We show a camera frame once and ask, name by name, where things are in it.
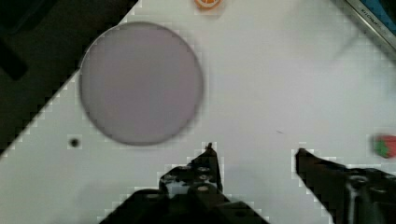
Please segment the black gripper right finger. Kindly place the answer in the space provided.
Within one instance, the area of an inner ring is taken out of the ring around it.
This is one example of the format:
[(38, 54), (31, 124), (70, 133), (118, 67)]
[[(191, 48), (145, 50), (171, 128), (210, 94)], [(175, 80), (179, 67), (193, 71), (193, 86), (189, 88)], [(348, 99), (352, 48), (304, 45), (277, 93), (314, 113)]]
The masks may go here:
[(304, 148), (295, 169), (333, 224), (396, 224), (395, 176), (375, 168), (347, 168)]

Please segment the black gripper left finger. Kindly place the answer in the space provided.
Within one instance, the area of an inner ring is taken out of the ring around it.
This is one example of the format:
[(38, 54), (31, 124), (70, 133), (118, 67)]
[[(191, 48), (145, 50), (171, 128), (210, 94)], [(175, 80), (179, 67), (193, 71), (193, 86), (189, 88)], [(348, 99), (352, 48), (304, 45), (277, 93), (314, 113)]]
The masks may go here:
[(188, 164), (164, 174), (157, 189), (134, 192), (99, 224), (269, 224), (249, 205), (222, 192), (211, 144)]

